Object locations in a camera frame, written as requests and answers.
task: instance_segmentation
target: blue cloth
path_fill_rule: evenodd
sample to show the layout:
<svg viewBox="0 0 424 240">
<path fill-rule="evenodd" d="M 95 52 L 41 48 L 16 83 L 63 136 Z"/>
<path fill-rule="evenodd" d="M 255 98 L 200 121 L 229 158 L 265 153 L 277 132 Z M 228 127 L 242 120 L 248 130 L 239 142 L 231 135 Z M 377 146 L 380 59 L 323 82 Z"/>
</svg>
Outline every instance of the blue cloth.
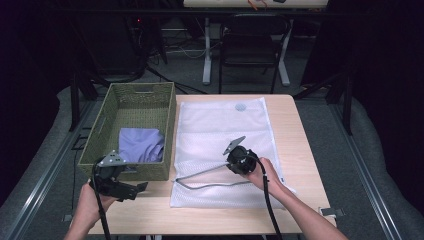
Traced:
<svg viewBox="0 0 424 240">
<path fill-rule="evenodd" d="M 119 155 L 127 162 L 160 162 L 163 146 L 158 129 L 121 128 L 119 132 Z"/>
</svg>

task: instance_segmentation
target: green basket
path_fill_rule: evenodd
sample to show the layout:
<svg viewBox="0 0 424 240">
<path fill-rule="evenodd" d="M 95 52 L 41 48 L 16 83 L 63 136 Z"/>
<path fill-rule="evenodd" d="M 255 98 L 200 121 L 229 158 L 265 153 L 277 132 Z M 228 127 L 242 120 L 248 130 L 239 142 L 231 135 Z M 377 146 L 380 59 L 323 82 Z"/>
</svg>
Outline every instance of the green basket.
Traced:
<svg viewBox="0 0 424 240">
<path fill-rule="evenodd" d="M 111 84 L 78 163 L 91 176 L 94 162 L 112 150 L 118 152 L 121 128 L 156 128 L 165 137 L 161 162 L 131 163 L 120 181 L 169 179 L 176 115 L 173 83 Z"/>
</svg>

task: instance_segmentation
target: chair seat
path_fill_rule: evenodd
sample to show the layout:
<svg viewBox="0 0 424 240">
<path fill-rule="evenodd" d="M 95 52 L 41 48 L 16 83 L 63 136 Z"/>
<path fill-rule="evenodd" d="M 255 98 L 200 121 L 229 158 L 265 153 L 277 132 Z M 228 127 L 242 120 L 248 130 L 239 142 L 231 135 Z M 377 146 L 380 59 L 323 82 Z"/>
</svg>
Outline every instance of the chair seat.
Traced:
<svg viewBox="0 0 424 240">
<path fill-rule="evenodd" d="M 222 64 L 224 66 L 257 65 L 272 67 L 276 63 L 278 43 L 270 36 L 226 35 L 223 39 Z"/>
</svg>

